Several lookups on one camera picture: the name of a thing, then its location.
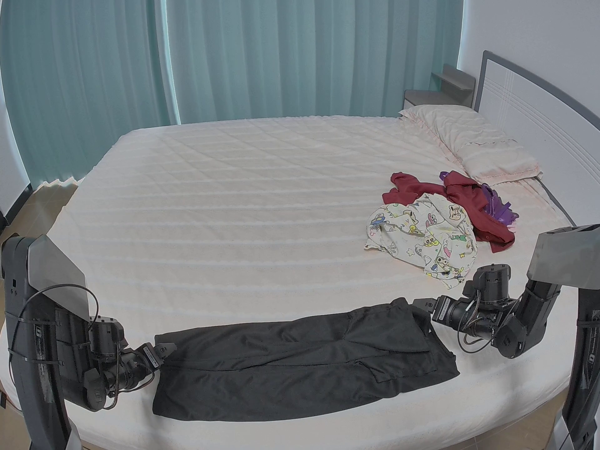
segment white headboard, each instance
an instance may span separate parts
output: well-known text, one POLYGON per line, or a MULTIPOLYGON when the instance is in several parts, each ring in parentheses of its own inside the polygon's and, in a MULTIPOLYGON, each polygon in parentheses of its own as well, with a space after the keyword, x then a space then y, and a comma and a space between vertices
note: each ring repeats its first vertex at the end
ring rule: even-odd
POLYGON ((540 182, 573 224, 600 223, 600 118, 487 50, 475 110, 537 158, 540 182))

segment curtain fold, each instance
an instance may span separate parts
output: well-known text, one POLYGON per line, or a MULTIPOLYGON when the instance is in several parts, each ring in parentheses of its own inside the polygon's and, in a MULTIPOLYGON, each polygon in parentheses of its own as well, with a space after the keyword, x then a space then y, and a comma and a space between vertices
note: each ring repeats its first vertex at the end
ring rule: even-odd
POLYGON ((458 59, 463 0, 4 0, 0 66, 34 185, 135 128, 395 116, 458 59))

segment white pillow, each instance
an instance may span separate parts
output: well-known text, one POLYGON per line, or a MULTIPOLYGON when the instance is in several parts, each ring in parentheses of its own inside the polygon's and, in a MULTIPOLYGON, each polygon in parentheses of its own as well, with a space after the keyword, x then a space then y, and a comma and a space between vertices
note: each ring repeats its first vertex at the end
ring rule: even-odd
POLYGON ((400 114, 429 129, 480 184, 514 182, 541 173, 537 160, 516 140, 468 107, 418 105, 400 114))

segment red shirt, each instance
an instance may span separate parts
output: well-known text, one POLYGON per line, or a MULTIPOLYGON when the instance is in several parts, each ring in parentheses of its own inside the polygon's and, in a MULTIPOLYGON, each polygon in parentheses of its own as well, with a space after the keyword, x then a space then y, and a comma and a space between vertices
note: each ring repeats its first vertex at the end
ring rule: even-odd
POLYGON ((450 172, 444 179, 444 185, 419 182, 415 176, 407 173, 394 173, 391 178, 396 188, 384 193, 384 203, 409 205, 424 193, 443 195, 450 202, 464 208, 471 219, 475 238, 480 242, 489 242, 491 251, 506 250, 515 241, 515 234, 506 225, 500 223, 484 211, 488 204, 480 184, 458 172, 450 172))

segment mattress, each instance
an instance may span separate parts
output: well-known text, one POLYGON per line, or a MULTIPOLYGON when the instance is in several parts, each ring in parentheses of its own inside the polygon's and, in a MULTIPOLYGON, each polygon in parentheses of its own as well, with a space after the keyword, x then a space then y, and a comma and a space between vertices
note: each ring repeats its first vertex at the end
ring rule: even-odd
MULTIPOLYGON (((291 320, 388 303, 460 296, 423 270, 365 251, 369 215, 393 172, 437 182, 464 172, 405 119, 299 117, 136 130, 86 176, 49 231, 84 272, 103 316, 132 347, 198 326, 291 320)), ((516 243, 476 266, 508 263, 521 294, 537 235, 568 224, 534 179, 494 188, 520 214, 516 243)), ((513 360, 466 355, 436 325, 461 375, 366 406, 276 422, 182 422, 154 416, 156 384, 91 413, 67 402, 82 439, 122 449, 439 449, 525 415, 567 384, 577 292, 565 288, 544 340, 513 360)), ((6 334, 2 332, 2 348, 6 334)), ((0 352, 0 378, 16 400, 0 352)))

